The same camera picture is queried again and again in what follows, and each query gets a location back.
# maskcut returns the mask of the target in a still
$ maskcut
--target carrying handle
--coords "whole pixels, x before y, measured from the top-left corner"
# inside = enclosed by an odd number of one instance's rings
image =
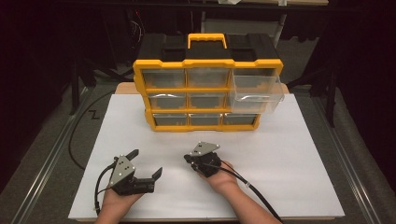
[[[216,41],[221,40],[223,47],[227,49],[224,34],[189,34],[188,49],[191,48],[191,41]]]

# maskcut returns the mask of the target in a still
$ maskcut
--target white table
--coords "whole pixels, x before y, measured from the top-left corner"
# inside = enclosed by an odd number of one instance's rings
[[[125,220],[229,220],[232,208],[191,169],[183,156],[198,141],[220,145],[216,152],[258,189],[276,212],[289,218],[334,218],[344,211],[319,157],[293,94],[287,94],[274,114],[262,115],[255,131],[223,133],[155,133],[147,125],[140,95],[111,97],[102,128],[81,180],[69,218],[96,219],[93,192],[99,174],[114,156],[138,148],[132,160],[138,178],[151,177],[160,167],[163,175],[155,192],[142,197]],[[100,189],[106,187],[110,171]],[[262,204],[240,183],[244,191]]]

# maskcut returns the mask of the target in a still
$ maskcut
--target yellow storage organizer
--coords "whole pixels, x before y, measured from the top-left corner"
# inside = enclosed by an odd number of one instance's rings
[[[146,34],[134,82],[153,131],[247,131],[283,99],[282,68],[265,34]]]

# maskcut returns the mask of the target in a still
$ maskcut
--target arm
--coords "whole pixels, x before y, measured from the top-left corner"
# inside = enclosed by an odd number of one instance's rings
[[[131,206],[142,196],[143,194],[120,196],[113,189],[107,189],[101,212],[94,223],[118,224]]]
[[[230,170],[224,163],[221,164],[221,167]],[[280,223],[239,188],[234,176],[224,171],[218,171],[209,178],[204,176],[201,178],[205,179],[215,192],[221,194],[228,201],[241,223]]]

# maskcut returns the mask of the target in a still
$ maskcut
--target human hand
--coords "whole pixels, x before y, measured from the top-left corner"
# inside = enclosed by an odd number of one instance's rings
[[[227,161],[221,162],[221,168],[233,172],[233,166]],[[199,176],[204,179],[215,192],[221,195],[225,195],[227,192],[239,189],[235,176],[222,170],[219,170],[216,174],[210,177],[204,177],[201,174],[199,174]]]
[[[140,199],[144,194],[133,194],[120,196],[113,189],[105,191],[103,205],[95,224],[99,223],[119,223],[120,220],[128,213],[131,206]]]

